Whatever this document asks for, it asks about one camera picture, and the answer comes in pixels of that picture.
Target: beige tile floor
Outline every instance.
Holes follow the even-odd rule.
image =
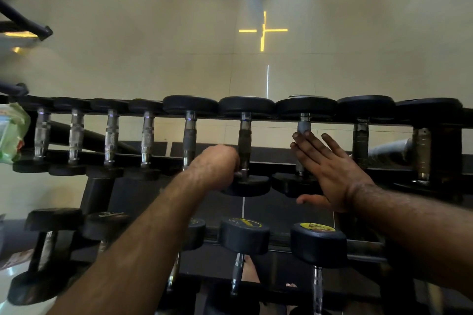
[[[335,99],[374,93],[395,100],[458,97],[473,107],[472,0],[8,1],[54,30],[34,49],[0,60],[2,79],[23,81],[34,95],[277,101],[301,93]],[[54,119],[68,122],[63,115]],[[198,124],[199,142],[237,142],[235,122]],[[103,132],[105,118],[88,116],[86,127]],[[122,117],[120,127],[121,139],[139,139],[139,118]],[[294,127],[254,122],[253,144],[287,147]],[[349,126],[313,128],[351,149]],[[373,127],[370,145],[409,133]],[[182,134],[182,120],[157,121],[157,141],[180,141]],[[464,150],[473,152],[471,133],[464,134]],[[0,212],[12,217],[40,206],[78,205],[86,181],[18,175],[6,165],[0,177]]]

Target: person's right arm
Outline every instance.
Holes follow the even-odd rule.
[[[294,134],[298,160],[319,180],[324,196],[298,203],[352,211],[427,266],[434,281],[473,300],[473,212],[416,195],[383,190],[328,134]]]

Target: forearm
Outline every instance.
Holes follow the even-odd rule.
[[[355,188],[351,206],[425,264],[434,280],[473,299],[473,212],[376,186]]]
[[[187,170],[174,178],[48,315],[153,314],[189,219],[207,189]]]

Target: green plastic bag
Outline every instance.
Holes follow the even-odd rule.
[[[18,103],[0,105],[0,163],[12,164],[20,158],[30,116]]]

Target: yellow sticker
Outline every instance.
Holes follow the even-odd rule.
[[[300,223],[300,226],[305,229],[315,230],[318,232],[334,232],[335,229],[329,226],[325,226],[323,224],[317,223]]]
[[[247,227],[255,227],[255,228],[260,228],[262,225],[258,222],[255,222],[253,220],[248,220],[248,219],[243,219],[243,218],[232,218],[230,219],[232,222],[238,224],[238,225],[243,225],[245,224]]]

